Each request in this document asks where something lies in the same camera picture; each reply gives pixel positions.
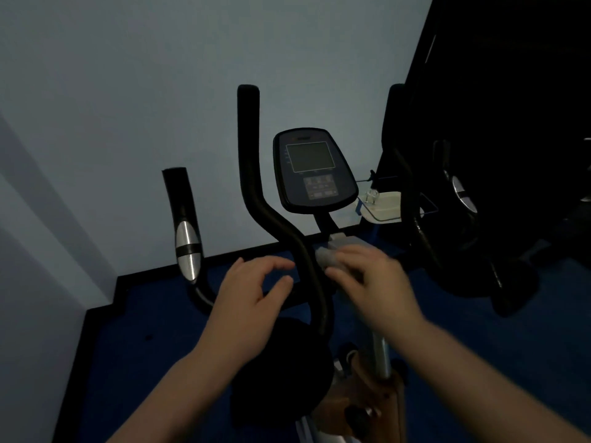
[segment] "person's left arm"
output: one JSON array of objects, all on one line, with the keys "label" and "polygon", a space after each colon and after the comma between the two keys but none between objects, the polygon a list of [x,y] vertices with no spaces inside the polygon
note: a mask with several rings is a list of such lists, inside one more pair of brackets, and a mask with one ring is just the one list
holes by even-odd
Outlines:
[{"label": "person's left arm", "polygon": [[227,271],[196,347],[166,373],[108,443],[165,443],[182,439],[240,368],[269,340],[293,280],[284,276],[262,295],[265,275],[293,261],[265,256]]}]

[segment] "person's right arm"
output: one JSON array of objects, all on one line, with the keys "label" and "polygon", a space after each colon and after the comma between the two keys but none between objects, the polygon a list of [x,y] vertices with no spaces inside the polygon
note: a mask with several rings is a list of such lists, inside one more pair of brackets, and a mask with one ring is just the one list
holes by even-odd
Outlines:
[{"label": "person's right arm", "polygon": [[427,321],[400,264],[376,248],[348,245],[326,275],[349,295],[369,325],[408,361],[470,432],[487,443],[591,441],[513,384],[443,329]]}]

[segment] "stationary bike console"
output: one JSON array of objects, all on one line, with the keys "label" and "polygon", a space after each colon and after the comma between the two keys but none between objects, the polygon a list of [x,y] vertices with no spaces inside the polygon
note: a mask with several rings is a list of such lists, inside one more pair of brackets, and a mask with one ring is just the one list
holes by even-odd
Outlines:
[{"label": "stationary bike console", "polygon": [[281,205],[291,213],[334,211],[357,198],[355,178],[327,130],[308,127],[278,133],[273,161]]}]

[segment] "blue carpet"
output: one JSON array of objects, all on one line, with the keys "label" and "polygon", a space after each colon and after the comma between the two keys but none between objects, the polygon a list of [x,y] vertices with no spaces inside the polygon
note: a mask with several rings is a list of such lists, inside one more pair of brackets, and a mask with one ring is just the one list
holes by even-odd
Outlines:
[{"label": "blue carpet", "polygon": [[[379,242],[389,254],[396,249]],[[285,252],[282,256],[290,257]],[[209,269],[217,291],[229,265]],[[269,289],[282,274],[265,280]],[[519,313],[497,317],[487,299],[462,299],[442,291],[419,269],[410,274],[425,315],[447,329],[514,382],[584,432],[591,433],[591,272],[567,259],[540,272],[540,291]],[[307,305],[282,315],[309,321]],[[333,351],[367,331],[348,301],[335,295]],[[206,317],[188,300],[184,280],[132,288],[125,314],[101,330],[78,431],[81,443],[105,442],[199,339]],[[410,442],[473,441],[414,372],[406,390]],[[211,407],[189,441],[297,442],[294,426],[234,430],[229,390]]]}]

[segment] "left hand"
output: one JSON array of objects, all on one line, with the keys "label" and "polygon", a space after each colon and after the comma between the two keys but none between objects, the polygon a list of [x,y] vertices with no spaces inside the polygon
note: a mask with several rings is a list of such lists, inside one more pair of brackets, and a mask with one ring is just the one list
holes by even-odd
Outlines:
[{"label": "left hand", "polygon": [[222,282],[194,351],[201,356],[205,352],[206,357],[214,358],[223,366],[230,364],[234,372],[259,355],[294,282],[286,275],[263,297],[263,280],[272,270],[294,267],[293,261],[279,256],[265,256],[248,262],[239,258],[234,262]]}]

